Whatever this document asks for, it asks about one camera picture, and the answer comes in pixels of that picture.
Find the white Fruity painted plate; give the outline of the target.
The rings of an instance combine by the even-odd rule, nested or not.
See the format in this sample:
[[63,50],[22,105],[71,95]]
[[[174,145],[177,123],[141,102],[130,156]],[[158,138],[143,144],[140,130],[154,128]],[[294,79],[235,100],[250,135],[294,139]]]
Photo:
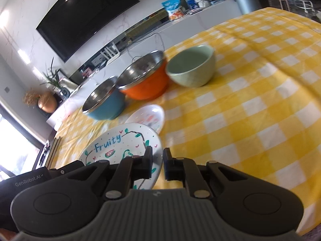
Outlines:
[[126,157],[142,156],[147,146],[153,154],[151,178],[136,180],[133,188],[152,189],[161,171],[163,148],[159,135],[147,125],[129,123],[108,130],[88,145],[79,159],[84,165],[98,160],[118,164]]

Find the blue steel-lined bowl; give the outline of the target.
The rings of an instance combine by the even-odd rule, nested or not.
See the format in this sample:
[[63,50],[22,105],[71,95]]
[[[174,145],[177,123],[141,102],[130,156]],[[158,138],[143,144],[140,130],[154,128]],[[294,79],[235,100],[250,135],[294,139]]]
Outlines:
[[117,76],[101,83],[86,99],[82,113],[95,120],[113,120],[125,109],[125,94],[116,86]]

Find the small white sticker dish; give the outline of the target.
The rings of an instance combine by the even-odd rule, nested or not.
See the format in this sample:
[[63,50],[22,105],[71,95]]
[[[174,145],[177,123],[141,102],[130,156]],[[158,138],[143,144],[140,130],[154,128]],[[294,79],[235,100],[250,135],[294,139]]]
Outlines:
[[150,104],[135,111],[125,123],[144,124],[160,134],[165,124],[165,111],[157,104]]

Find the green ceramic bowl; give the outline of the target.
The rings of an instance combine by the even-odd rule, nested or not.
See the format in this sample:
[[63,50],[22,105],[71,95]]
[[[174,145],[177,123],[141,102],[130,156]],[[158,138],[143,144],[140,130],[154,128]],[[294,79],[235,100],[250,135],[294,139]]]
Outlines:
[[215,52],[209,45],[199,45],[181,51],[172,57],[165,71],[175,83],[198,88],[208,83],[215,73]]

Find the orange steel-lined bowl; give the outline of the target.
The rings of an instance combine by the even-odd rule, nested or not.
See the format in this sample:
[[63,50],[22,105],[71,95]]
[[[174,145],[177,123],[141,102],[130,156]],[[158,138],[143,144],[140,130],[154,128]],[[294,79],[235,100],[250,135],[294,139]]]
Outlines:
[[167,64],[163,51],[152,51],[131,63],[117,79],[116,87],[134,100],[155,99],[168,87]]

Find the black pen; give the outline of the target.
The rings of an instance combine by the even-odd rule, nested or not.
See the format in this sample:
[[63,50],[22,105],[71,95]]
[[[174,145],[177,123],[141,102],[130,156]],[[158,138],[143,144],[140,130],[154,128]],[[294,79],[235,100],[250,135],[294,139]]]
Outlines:
[[42,152],[42,154],[40,156],[40,159],[39,159],[39,166],[43,165],[44,159],[45,159],[45,157],[47,155],[47,152],[48,152],[48,147],[44,147],[43,152]]

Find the black notebook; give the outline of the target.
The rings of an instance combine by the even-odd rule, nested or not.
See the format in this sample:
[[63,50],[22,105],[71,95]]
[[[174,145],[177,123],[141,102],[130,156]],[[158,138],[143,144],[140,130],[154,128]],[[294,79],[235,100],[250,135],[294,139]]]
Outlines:
[[51,168],[51,165],[53,163],[53,160],[56,155],[57,149],[60,145],[60,142],[61,142],[61,137],[57,137],[57,138],[54,138],[53,142],[50,145],[50,151],[45,160],[45,167],[47,169]]

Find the dried flower bouquet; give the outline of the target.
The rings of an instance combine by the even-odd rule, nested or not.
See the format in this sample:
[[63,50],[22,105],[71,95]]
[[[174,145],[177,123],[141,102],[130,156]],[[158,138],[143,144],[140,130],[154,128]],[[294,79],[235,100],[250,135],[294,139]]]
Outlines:
[[30,89],[25,92],[25,95],[22,99],[23,103],[27,106],[36,106],[41,97],[41,94],[34,89]]

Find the copper acorn jar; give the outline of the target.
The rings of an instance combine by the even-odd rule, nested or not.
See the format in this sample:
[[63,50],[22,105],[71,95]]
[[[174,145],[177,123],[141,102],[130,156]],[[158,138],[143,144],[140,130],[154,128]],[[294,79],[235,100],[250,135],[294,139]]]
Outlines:
[[49,91],[43,93],[38,100],[38,107],[46,113],[53,113],[57,107],[58,103]]

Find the yellow white checked tablecloth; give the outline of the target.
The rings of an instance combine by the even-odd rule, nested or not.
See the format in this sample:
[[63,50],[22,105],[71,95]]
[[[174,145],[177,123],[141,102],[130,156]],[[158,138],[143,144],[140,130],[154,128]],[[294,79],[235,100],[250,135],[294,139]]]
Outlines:
[[160,137],[175,157],[209,160],[287,188],[304,204],[298,228],[320,224],[320,24],[265,8],[176,44],[171,58],[201,44],[215,50],[203,87],[170,82],[154,100]]

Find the green plant in blue vase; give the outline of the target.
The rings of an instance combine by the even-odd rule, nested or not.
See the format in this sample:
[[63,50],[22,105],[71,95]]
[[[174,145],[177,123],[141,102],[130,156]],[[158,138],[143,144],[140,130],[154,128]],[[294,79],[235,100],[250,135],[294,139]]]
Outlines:
[[53,71],[53,62],[54,57],[51,60],[50,68],[46,70],[46,72],[43,72],[46,81],[43,82],[41,85],[52,85],[54,92],[59,94],[63,100],[66,100],[70,97],[71,93],[66,87],[61,85],[58,70]]

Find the white wifi router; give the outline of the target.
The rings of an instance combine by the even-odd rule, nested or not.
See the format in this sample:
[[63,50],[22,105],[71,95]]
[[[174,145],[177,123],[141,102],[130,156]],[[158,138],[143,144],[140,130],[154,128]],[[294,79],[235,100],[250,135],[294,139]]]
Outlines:
[[100,51],[100,54],[107,59],[106,65],[111,64],[120,57],[120,51],[114,42],[111,43],[111,46],[104,47],[103,50]]

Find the white marble tv cabinet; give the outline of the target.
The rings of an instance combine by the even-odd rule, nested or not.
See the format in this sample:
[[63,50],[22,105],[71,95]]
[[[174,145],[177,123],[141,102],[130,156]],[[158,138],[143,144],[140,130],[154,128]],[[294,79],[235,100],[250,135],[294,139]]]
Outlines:
[[47,124],[55,130],[59,129],[63,120],[82,107],[87,97],[98,85],[111,76],[119,76],[132,63],[133,59],[136,60],[155,50],[165,51],[187,38],[241,15],[239,6],[234,0],[225,0],[193,15],[188,14],[179,20],[166,23],[129,46],[118,59],[86,81],[47,119]]

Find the blue snack bag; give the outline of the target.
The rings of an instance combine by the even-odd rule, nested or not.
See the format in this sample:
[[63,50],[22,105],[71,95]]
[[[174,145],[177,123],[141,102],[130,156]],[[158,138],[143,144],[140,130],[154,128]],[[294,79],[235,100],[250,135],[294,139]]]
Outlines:
[[167,0],[162,2],[162,6],[167,11],[170,21],[176,21],[184,16],[180,0]]

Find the black wall television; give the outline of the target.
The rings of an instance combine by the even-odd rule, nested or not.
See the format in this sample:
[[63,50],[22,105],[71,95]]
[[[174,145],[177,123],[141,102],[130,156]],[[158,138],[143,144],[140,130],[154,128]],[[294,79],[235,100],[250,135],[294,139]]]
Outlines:
[[37,31],[64,62],[97,31],[139,0],[58,0]]

